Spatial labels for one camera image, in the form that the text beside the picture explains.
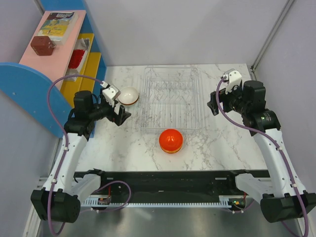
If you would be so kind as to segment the white wire dish rack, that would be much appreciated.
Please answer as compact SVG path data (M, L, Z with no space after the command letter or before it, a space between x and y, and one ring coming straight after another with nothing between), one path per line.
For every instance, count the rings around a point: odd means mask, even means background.
M160 133L201 128L199 78L193 67L146 67L140 106L140 129Z

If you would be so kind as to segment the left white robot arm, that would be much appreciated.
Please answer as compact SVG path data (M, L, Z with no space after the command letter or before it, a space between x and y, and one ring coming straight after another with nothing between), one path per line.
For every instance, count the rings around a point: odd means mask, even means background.
M75 93L74 108L64 125L66 134L53 170L42 189L31 194L31 202L40 219L74 223L81 204L94 191L104 194L108 190L108 181L100 177L101 171L88 171L78 183L73 185L72 182L95 122L107 118L120 126L131 116L124 106L115 111L119 95L120 91L112 87L101 89L99 96L88 90Z

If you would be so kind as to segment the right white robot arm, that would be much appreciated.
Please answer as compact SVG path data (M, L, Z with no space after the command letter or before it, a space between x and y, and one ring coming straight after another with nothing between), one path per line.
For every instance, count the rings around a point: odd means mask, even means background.
M294 172L283 143L281 126L276 114L266 108L266 89L262 82L249 80L233 85L231 91L217 88L207 103L214 115L234 111L241 115L242 124L229 122L249 130L258 145L271 179L263 184L250 173L238 174L226 182L227 191L247 193L260 204L262 214L270 223L304 218L316 205L316 195L308 193Z

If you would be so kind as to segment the orange plastic bowl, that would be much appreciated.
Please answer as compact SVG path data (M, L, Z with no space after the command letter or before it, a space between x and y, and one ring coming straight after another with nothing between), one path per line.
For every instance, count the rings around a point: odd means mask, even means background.
M136 104L138 102L138 100L139 100L139 97L133 102L130 101L130 103L122 103L122 104L125 106L132 106L132 105Z

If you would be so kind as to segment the red plastic bowl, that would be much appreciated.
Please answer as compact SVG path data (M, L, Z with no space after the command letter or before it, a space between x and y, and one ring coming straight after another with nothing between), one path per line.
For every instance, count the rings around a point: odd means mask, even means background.
M183 135L176 129L167 129L159 136L160 147L175 150L183 145Z

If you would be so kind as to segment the celadon green ceramic bowl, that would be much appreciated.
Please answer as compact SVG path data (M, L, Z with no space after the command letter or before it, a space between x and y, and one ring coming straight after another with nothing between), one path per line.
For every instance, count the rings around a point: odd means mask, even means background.
M135 87L127 86L120 90L120 95L118 97L119 102L130 103L135 101L139 97L139 92Z

